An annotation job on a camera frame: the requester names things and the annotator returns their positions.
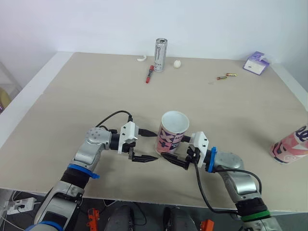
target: table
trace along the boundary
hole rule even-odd
[[[165,70],[145,84],[153,57],[137,62],[129,55],[57,54],[0,115],[0,187],[46,193],[87,130],[112,112],[128,110],[140,128],[157,131],[162,114],[178,110],[190,120],[187,135],[204,131],[210,146],[238,154],[245,169],[259,175],[270,210],[307,212],[308,158],[281,165],[269,154],[272,143],[307,122],[279,76],[272,68],[249,73],[243,61],[180,58],[175,69],[174,60],[168,57]],[[227,72],[238,76],[216,80]],[[119,129],[126,120],[117,115],[105,125]],[[159,157],[154,143],[139,138],[136,154]],[[181,144],[178,153],[185,156],[186,149]],[[135,163],[106,151],[95,173],[101,178],[89,181],[86,197],[205,206],[193,166],[186,171],[161,157]],[[201,180],[213,207],[235,208],[218,174],[201,171]]]

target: tissue box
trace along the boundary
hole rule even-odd
[[[269,64],[266,58],[264,58],[264,53],[256,51],[247,59],[243,69],[261,75]]]

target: electrical cable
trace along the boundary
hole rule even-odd
[[[103,119],[98,125],[96,125],[95,127],[98,128],[103,122],[105,122],[106,120],[110,119],[111,117],[113,117],[114,115],[118,114],[118,113],[126,113],[128,115],[128,120],[132,119],[132,115],[131,113],[129,113],[128,111],[117,111],[112,113],[111,115],[107,116],[105,119]]]
[[[135,206],[137,206],[137,208],[139,209],[139,211],[142,213],[142,215],[143,215],[143,217],[144,217],[144,223],[143,223],[143,224],[135,224],[135,225],[138,225],[138,226],[146,225],[147,220],[146,220],[146,216],[145,216],[143,210],[140,208],[140,206],[139,206],[136,202],[134,202],[134,204],[135,204]]]
[[[3,221],[3,226],[2,226],[2,231],[4,231],[4,226],[5,226],[5,220]]]
[[[15,193],[16,193],[17,191],[15,191],[14,193],[13,193],[13,195],[12,195],[12,201],[13,202],[15,202],[15,199],[16,199],[16,197],[18,197],[18,195],[21,193],[21,191],[15,196]]]
[[[109,206],[112,206],[115,202],[117,202],[117,201],[113,201],[112,203],[110,203],[109,205],[106,205],[106,203],[105,203],[105,200],[103,199],[103,202],[104,202],[104,205],[105,205],[105,207],[109,207]]]
[[[199,186],[200,193],[202,195],[202,198],[203,198],[206,206],[209,208],[209,210],[211,210],[213,213],[218,213],[218,214],[227,213],[227,214],[237,214],[238,215],[237,211],[232,211],[232,210],[215,210],[215,209],[213,209],[213,207],[208,202],[208,200],[206,198],[206,195],[205,195],[205,193],[204,193],[204,191],[202,189],[202,185],[201,185],[201,181],[200,181],[200,175],[199,175],[199,169],[198,169],[197,163],[194,163],[194,167],[196,169],[196,175],[197,175],[197,181],[198,181],[198,186]]]
[[[32,216],[31,214],[29,214],[29,213],[27,213],[27,212],[22,212],[22,211],[20,211],[20,210],[19,210],[19,207],[17,207],[17,211],[18,211],[19,213],[23,213],[23,214],[29,215],[29,216],[32,218],[32,220],[34,219],[34,216]]]
[[[106,131],[109,131],[109,129],[104,125],[100,125],[99,128],[104,128]]]
[[[243,173],[246,173],[246,174],[249,174],[253,177],[255,177],[259,183],[259,192],[260,194],[262,194],[262,182],[260,180],[260,178],[255,174],[255,173],[252,173],[252,172],[249,172],[249,171],[246,171],[246,170],[241,170],[241,169],[220,169],[220,170],[215,170],[213,172],[243,172]]]
[[[24,231],[24,229],[22,229],[22,228],[18,227],[17,225],[15,225],[15,224],[11,223],[11,222],[10,222],[10,221],[8,221],[6,218],[4,218],[4,217],[2,216],[2,212],[3,212],[3,210],[1,210],[1,211],[0,211],[0,217],[1,217],[4,221],[6,221],[6,222],[7,222],[7,223],[9,223],[10,225],[13,225],[14,227],[16,227],[16,228],[18,228],[18,229],[20,229],[20,230],[23,230],[23,231]]]
[[[105,210],[106,210],[107,207],[104,207],[101,211],[100,211],[100,214],[102,214]]]

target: energy drink can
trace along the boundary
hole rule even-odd
[[[156,39],[154,55],[154,71],[164,70],[168,40],[165,38]]]

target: white wall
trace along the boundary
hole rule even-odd
[[[24,86],[56,51],[153,55],[164,37],[168,56],[262,51],[308,90],[307,8],[307,0],[1,0],[0,61]]]

